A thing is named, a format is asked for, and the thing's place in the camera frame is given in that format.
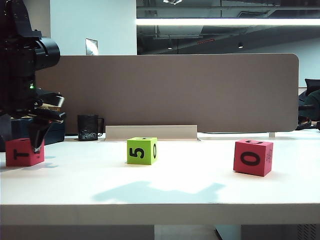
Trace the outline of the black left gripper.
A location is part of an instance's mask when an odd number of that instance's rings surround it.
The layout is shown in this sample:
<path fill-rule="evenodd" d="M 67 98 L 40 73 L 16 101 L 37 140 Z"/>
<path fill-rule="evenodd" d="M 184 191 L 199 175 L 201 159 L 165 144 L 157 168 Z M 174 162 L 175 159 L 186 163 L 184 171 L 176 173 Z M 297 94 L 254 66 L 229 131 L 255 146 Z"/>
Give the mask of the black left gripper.
<path fill-rule="evenodd" d="M 38 118 L 33 119 L 28 125 L 28 134 L 32 151 L 39 153 L 45 136 L 49 131 L 52 122 L 63 123 L 66 118 L 65 112 L 38 107 L 10 106 L 9 115 L 0 116 L 0 151 L 6 151 L 6 141 L 12 140 L 11 117 L 21 119 L 24 117 Z"/>

